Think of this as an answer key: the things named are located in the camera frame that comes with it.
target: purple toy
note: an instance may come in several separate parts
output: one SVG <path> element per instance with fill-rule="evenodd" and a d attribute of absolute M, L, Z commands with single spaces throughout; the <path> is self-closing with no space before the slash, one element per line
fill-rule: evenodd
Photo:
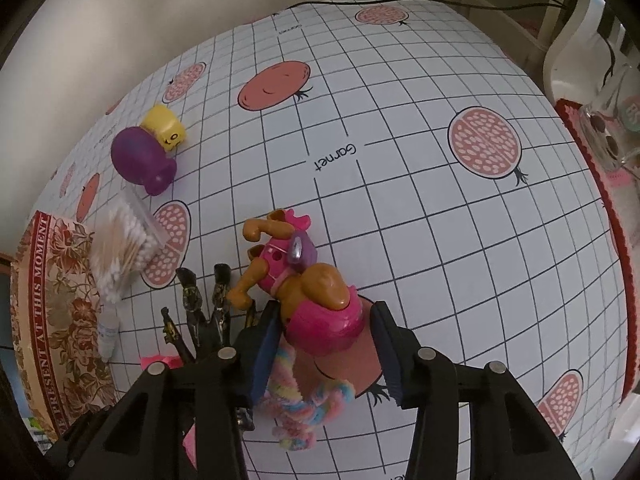
<path fill-rule="evenodd" d="M 302 274 L 307 267 L 311 267 L 318 260 L 318 250 L 306 234 L 306 231 L 296 230 L 289 240 L 287 261 L 291 268 Z"/>
<path fill-rule="evenodd" d="M 111 161 L 120 176 L 144 186 L 149 195 L 161 194 L 174 181 L 177 165 L 154 136 L 140 126 L 125 128 L 111 143 Z"/>

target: purple toy part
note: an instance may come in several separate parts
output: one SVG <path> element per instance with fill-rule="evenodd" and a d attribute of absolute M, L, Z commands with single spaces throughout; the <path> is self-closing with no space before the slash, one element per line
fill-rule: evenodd
<path fill-rule="evenodd" d="M 287 251 L 287 262 L 291 268 L 302 274 L 317 260 L 318 250 L 306 231 L 295 231 L 289 239 L 289 250 Z"/>
<path fill-rule="evenodd" d="M 154 136 L 140 126 L 125 128 L 111 143 L 111 161 L 120 176 L 144 186 L 151 196 L 161 194 L 174 181 L 178 169 Z"/>
<path fill-rule="evenodd" d="M 349 293 L 349 304 L 342 310 L 303 301 L 287 325 L 287 342 L 314 357 L 350 348 L 364 329 L 365 319 L 358 291 L 350 286 Z"/>

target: table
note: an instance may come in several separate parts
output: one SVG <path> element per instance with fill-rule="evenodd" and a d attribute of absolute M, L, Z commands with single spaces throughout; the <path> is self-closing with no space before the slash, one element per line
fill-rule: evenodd
<path fill-rule="evenodd" d="M 526 74 L 449 7 L 339 1 L 359 4 L 285 10 L 159 68 L 78 142 L 34 208 L 72 217 L 97 173 L 84 220 L 94 226 L 124 185 L 110 140 L 164 97 L 188 140 L 173 185 L 144 201 L 152 212 L 187 206 L 183 266 L 207 297 L 215 263 L 235 277 L 248 264 L 242 222 L 292 206 L 311 216 L 319 260 L 386 301 L 423 345 L 469 365 L 503 361 L 534 402 L 578 370 L 582 396 L 559 430 L 588 470 L 622 394 L 626 303 L 578 147 Z M 181 73 L 200 76 L 183 85 Z M 184 92 L 175 81 L 167 91 L 174 78 Z M 179 300 L 175 283 L 151 289 L 138 278 L 118 305 L 111 368 L 120 394 L 139 376 L 140 356 L 174 353 L 162 339 L 163 306 L 188 340 Z M 415 412 L 396 408 L 377 379 L 313 450 L 281 450 L 273 421 L 258 415 L 244 437 L 250 478 L 401 476 Z M 459 479 L 469 460 L 461 406 Z"/>

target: fuzzy pipe cleaner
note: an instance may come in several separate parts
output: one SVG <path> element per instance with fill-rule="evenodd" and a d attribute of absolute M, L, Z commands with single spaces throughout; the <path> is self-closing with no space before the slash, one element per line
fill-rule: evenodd
<path fill-rule="evenodd" d="M 282 338 L 267 391 L 260 403 L 270 416 L 282 423 L 282 426 L 273 428 L 273 436 L 280 440 L 281 447 L 289 451 L 313 447 L 316 428 L 338 416 L 355 396 L 351 383 L 327 380 L 309 399 L 303 399 L 293 377 L 295 360 L 295 348 Z"/>

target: glass jar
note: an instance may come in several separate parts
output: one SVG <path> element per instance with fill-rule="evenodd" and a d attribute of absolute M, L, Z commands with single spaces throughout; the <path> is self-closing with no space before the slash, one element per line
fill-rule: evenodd
<path fill-rule="evenodd" d="M 628 64 L 580 108 L 580 126 L 605 171 L 620 168 L 640 180 L 640 72 Z"/>

